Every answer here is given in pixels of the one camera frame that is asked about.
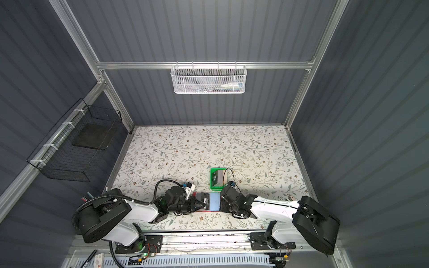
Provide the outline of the red card holder wallet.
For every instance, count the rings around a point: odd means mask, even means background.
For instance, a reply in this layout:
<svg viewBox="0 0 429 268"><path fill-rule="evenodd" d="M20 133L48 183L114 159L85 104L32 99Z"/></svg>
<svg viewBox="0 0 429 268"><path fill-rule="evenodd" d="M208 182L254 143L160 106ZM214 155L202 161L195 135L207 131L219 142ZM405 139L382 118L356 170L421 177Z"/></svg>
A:
<svg viewBox="0 0 429 268"><path fill-rule="evenodd" d="M205 212L219 212L221 206L221 196L219 192L211 192L210 193L210 209L205 210L199 210L199 211L205 211Z"/></svg>

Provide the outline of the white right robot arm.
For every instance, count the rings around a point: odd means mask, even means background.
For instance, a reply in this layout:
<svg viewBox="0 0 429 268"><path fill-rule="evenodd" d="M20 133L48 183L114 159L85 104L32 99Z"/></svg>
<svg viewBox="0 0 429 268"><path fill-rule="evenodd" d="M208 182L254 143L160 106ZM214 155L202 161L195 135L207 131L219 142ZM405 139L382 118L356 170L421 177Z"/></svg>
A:
<svg viewBox="0 0 429 268"><path fill-rule="evenodd" d="M278 249L298 238L292 235L294 227L315 250L333 255L340 220L313 198L302 196L299 201L275 201L254 194L243 195L238 187L228 184L220 193L221 212L230 213L239 220L248 218L269 220L264 233L265 243Z"/></svg>

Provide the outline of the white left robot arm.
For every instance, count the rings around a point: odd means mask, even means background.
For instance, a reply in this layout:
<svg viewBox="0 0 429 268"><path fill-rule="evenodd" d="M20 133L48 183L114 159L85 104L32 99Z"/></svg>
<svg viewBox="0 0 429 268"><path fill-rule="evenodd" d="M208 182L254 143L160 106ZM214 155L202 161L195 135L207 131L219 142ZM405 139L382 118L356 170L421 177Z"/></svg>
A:
<svg viewBox="0 0 429 268"><path fill-rule="evenodd" d="M155 188L153 200L144 202L115 188L78 207L72 224L86 243L104 240L126 247L144 244L147 239L139 222L159 223L171 213L182 216L210 207L210 195L193 190L191 183L176 184L159 197Z"/></svg>

